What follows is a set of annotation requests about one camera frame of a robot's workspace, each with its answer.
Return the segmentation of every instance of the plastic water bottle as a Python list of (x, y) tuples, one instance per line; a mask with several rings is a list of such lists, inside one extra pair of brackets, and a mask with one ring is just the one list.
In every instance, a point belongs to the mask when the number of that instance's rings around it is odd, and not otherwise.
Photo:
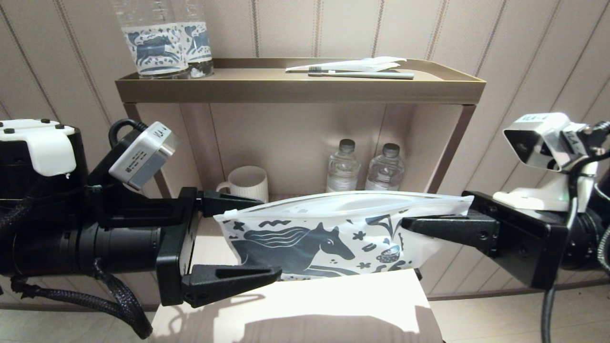
[(400, 146), (383, 146), (382, 154), (371, 160), (365, 190), (398, 190), (404, 175), (404, 162), (398, 157)]
[(339, 151), (332, 154), (328, 162), (327, 192), (356, 190), (361, 164), (354, 155), (355, 147), (356, 143), (351, 139), (339, 142)]
[(188, 78), (170, 0), (112, 0), (112, 6), (140, 78)]
[(210, 40), (203, 16), (202, 0), (172, 0), (176, 22), (182, 31), (182, 50), (191, 78), (214, 74)]

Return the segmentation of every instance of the beige wall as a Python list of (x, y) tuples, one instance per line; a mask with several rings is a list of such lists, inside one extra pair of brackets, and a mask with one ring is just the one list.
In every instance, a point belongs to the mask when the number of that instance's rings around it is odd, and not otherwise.
[[(440, 193), (492, 193), (547, 178), (517, 163), (499, 131), (526, 113), (562, 111), (575, 121), (608, 119), (608, 0), (204, 0), (215, 57), (370, 57), (429, 59), (485, 79), (483, 98)], [(90, 168), (108, 149), (111, 122), (125, 117), (113, 81), (135, 71), (109, 1), (1, 0), (0, 118), (53, 118), (80, 127)], [(150, 107), (145, 118), (176, 121), (193, 139), (212, 125), (198, 106)], [(200, 128), (180, 124), (181, 118)], [(171, 187), (197, 186), (191, 165), (164, 171)], [(159, 190), (149, 186), (148, 195)], [(455, 244), (422, 268), (428, 294), (523, 287), (476, 250)], [(600, 273), (562, 272), (560, 283)], [(123, 276), (143, 303), (158, 301), (154, 275)], [(108, 297), (86, 277), (43, 278), (42, 286)], [(7, 289), (8, 282), (0, 278)], [(1, 303), (50, 305), (8, 292)]]

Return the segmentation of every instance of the plastic bag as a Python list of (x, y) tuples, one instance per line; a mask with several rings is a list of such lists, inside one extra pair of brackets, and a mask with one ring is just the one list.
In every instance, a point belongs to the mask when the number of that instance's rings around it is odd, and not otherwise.
[(241, 264), (280, 265), (282, 280), (420, 267), (438, 239), (403, 217), (466, 214), (473, 197), (352, 191), (291, 198), (215, 215)]

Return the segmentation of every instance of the floor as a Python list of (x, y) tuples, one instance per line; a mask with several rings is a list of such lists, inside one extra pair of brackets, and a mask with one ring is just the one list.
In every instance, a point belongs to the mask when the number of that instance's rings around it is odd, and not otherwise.
[[(541, 294), (432, 301), (447, 343), (539, 343)], [(153, 312), (147, 313), (153, 319)], [(610, 285), (559, 291), (553, 343), (610, 343)], [(127, 324), (97, 312), (0, 310), (0, 343), (141, 342)]]

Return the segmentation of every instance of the white table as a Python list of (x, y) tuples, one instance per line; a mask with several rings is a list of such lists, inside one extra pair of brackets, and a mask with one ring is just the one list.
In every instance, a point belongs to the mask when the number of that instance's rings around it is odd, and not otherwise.
[[(236, 264), (211, 218), (202, 219), (192, 264)], [(274, 283), (193, 309), (160, 306), (149, 342), (441, 343), (413, 270)]]

